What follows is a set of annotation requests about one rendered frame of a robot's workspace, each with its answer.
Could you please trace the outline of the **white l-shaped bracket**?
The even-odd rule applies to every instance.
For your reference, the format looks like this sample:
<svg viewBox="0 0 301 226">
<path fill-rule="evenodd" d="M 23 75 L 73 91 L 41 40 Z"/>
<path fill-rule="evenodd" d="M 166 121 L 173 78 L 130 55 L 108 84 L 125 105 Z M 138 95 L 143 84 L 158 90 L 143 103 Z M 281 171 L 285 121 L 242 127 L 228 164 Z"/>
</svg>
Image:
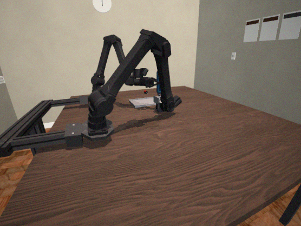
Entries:
<svg viewBox="0 0 301 226">
<path fill-rule="evenodd" d="M 159 99 L 160 98 L 154 96 L 154 103 L 162 103 L 161 101 L 159 102 Z"/>
</svg>

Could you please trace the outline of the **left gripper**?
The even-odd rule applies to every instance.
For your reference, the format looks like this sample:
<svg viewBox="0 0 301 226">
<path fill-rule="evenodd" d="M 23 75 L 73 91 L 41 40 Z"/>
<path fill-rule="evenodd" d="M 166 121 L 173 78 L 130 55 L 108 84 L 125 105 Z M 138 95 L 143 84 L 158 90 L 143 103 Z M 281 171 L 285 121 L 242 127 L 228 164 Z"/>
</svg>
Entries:
<svg viewBox="0 0 301 226">
<path fill-rule="evenodd" d="M 145 79 L 145 83 L 140 83 L 140 85 L 141 86 L 146 86 L 146 88 L 147 87 L 149 87 L 149 88 L 151 88 L 151 87 L 153 87 L 153 86 L 156 86 L 156 85 L 158 85 L 158 84 L 160 84 L 158 81 L 156 81 L 156 79 L 155 78 L 153 78 L 153 77 L 151 77 L 150 79 L 149 78 L 147 78 L 147 79 Z M 157 84 L 154 84 L 154 82 L 157 82 Z"/>
</svg>

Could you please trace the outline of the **white shallow tray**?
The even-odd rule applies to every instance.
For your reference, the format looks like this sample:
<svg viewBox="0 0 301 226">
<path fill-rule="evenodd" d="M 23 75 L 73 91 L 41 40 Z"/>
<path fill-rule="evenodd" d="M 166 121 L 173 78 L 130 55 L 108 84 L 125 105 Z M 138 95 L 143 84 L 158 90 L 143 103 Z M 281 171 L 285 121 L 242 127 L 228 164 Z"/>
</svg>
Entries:
<svg viewBox="0 0 301 226">
<path fill-rule="evenodd" d="M 134 106 L 134 108 L 156 105 L 156 103 L 154 103 L 154 97 L 129 99 L 129 102 Z"/>
</svg>

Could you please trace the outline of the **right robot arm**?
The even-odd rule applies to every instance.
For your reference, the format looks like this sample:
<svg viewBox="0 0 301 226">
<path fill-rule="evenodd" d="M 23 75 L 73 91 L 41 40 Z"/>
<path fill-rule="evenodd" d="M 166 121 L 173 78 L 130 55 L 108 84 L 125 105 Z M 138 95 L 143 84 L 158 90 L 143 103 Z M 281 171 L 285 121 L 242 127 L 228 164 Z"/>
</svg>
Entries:
<svg viewBox="0 0 301 226">
<path fill-rule="evenodd" d="M 155 57 L 158 71 L 161 89 L 160 99 L 162 102 L 160 103 L 160 108 L 164 107 L 166 112 L 173 112 L 182 102 L 179 96 L 175 95 L 173 97 L 171 91 L 168 66 L 168 57 L 171 55 L 171 45 L 169 41 L 154 31 L 142 29 L 140 34 L 135 45 L 106 84 L 102 87 L 100 86 L 98 90 L 93 91 L 89 95 L 89 136 L 108 133 L 105 116 L 112 112 L 117 93 L 149 50 L 151 50 Z"/>
</svg>

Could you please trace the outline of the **blue electric screwdriver body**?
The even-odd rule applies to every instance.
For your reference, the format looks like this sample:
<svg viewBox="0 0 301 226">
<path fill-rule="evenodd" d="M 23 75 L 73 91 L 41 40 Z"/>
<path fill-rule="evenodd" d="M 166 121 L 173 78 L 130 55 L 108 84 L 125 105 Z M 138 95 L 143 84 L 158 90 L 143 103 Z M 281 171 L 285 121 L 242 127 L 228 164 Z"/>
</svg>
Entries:
<svg viewBox="0 0 301 226">
<path fill-rule="evenodd" d="M 159 82 L 158 72 L 156 72 L 156 80 Z M 158 93 L 158 96 L 160 98 L 161 95 L 160 84 L 156 85 L 156 92 Z"/>
</svg>

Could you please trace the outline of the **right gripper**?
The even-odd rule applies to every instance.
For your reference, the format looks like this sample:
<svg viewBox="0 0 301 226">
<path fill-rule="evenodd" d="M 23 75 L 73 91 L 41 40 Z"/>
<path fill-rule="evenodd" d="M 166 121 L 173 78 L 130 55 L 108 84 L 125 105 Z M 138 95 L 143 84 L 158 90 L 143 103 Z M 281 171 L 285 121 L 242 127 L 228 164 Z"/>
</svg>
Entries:
<svg viewBox="0 0 301 226">
<path fill-rule="evenodd" d="M 166 112 L 166 111 L 164 110 L 164 107 L 163 107 L 163 108 L 160 108 L 160 103 L 157 103 L 157 104 L 156 104 L 156 110 L 157 110 L 157 112 Z"/>
</svg>

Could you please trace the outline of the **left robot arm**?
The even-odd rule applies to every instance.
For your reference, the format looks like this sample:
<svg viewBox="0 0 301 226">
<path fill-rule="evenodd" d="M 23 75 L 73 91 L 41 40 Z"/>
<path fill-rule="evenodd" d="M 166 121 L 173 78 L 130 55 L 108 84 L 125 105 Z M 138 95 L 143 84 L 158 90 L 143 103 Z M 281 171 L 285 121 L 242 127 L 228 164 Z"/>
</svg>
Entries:
<svg viewBox="0 0 301 226">
<path fill-rule="evenodd" d="M 105 36 L 103 38 L 103 40 L 104 40 L 103 48 L 102 48 L 99 64 L 97 67 L 97 71 L 94 74 L 94 76 L 91 78 L 91 83 L 93 85 L 92 92 L 98 90 L 100 86 L 105 84 L 104 70 L 106 67 L 108 55 L 109 55 L 112 44 L 113 44 L 113 47 L 115 49 L 115 52 L 116 52 L 116 55 L 117 55 L 117 58 L 118 58 L 120 64 L 123 61 L 123 59 L 125 58 L 125 55 L 124 55 L 124 52 L 122 49 L 122 42 L 121 42 L 120 38 L 118 38 L 115 35 L 109 35 L 109 36 Z M 147 68 L 134 69 L 133 73 L 125 81 L 125 85 L 140 86 L 140 83 L 145 83 L 146 78 L 143 78 L 143 76 L 146 76 L 147 72 L 148 72 Z"/>
</svg>

